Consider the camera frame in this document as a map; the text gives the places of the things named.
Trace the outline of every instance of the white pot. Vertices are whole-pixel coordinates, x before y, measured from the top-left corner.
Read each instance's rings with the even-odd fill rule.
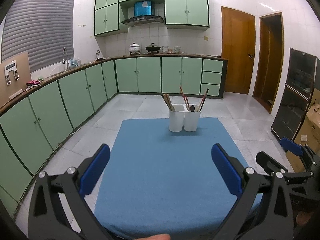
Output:
[[[133,43],[129,46],[129,52],[138,52],[138,51],[140,51],[140,45]]]

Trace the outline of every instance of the countertop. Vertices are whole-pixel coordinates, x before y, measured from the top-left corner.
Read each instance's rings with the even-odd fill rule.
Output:
[[[200,55],[200,54],[140,54],[140,55],[126,55],[126,56],[117,56],[117,57],[110,57],[110,58],[106,58],[105,60],[99,60],[99,61],[93,61],[93,62],[89,62],[83,65],[80,65],[79,67],[74,67],[74,68],[70,68],[66,71],[63,71],[61,73],[55,74],[51,77],[47,77],[44,79],[44,81],[41,82],[41,86],[37,86],[34,88],[31,88],[28,91],[24,91],[21,94],[19,94],[18,96],[16,96],[15,98],[13,98],[12,100],[10,100],[8,103],[6,103],[4,106],[2,106],[0,108],[0,116],[2,114],[4,114],[7,110],[9,110],[12,106],[14,106],[16,103],[18,103],[19,101],[23,100],[24,98],[26,98],[28,95],[32,94],[33,92],[39,90],[41,87],[48,85],[60,78],[63,78],[65,76],[68,76],[74,72],[78,72],[80,70],[89,68],[91,66],[94,66],[96,64],[99,63],[103,63],[103,62],[107,62],[110,60],[114,60],[114,59],[122,59],[122,58],[134,58],[134,57],[160,57],[160,56],[165,56],[165,57],[197,57],[197,58],[207,58],[207,59],[215,59],[215,60],[227,60],[224,58],[217,58],[216,56],[210,56],[210,55]]]

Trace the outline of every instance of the white wall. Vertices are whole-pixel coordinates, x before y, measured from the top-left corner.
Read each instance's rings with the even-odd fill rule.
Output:
[[[81,59],[82,64],[93,61],[98,49],[102,50],[103,53],[105,51],[104,38],[94,37],[93,15],[94,0],[75,0],[73,9],[73,48],[75,58]],[[31,77],[33,79],[37,79],[39,76],[48,77],[50,73],[58,73],[64,68],[65,66],[62,63],[57,63],[33,72]]]
[[[181,46],[191,54],[220,55],[222,50],[221,6],[234,8],[255,16],[256,48],[249,94],[253,94],[260,51],[260,16],[282,12],[284,22],[284,60],[276,100],[271,112],[279,109],[288,72],[289,48],[320,57],[320,22],[306,0],[209,0],[210,28],[206,31],[167,29],[164,24],[142,25],[129,28],[128,33],[106,37],[108,57],[128,54],[128,46],[135,42],[145,51],[151,42],[160,46]]]

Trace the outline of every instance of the metal bolt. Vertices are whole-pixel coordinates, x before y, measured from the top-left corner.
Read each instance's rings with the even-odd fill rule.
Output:
[[[283,177],[282,173],[279,172],[279,171],[276,173],[276,176],[277,176],[277,178],[279,178],[279,179],[281,179],[281,178]]]
[[[67,169],[67,173],[68,174],[74,174],[76,172],[76,168],[75,167],[69,167],[68,169]]]
[[[254,174],[254,169],[251,168],[251,167],[246,168],[245,171],[246,171],[246,173],[248,173],[248,174]]]
[[[45,176],[45,171],[39,172],[39,178],[43,178]]]

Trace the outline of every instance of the gray roller shutter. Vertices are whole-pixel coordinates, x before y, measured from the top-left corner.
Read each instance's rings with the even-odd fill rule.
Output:
[[[63,47],[74,57],[74,0],[16,0],[7,13],[2,61],[27,51],[31,72],[62,61]]]

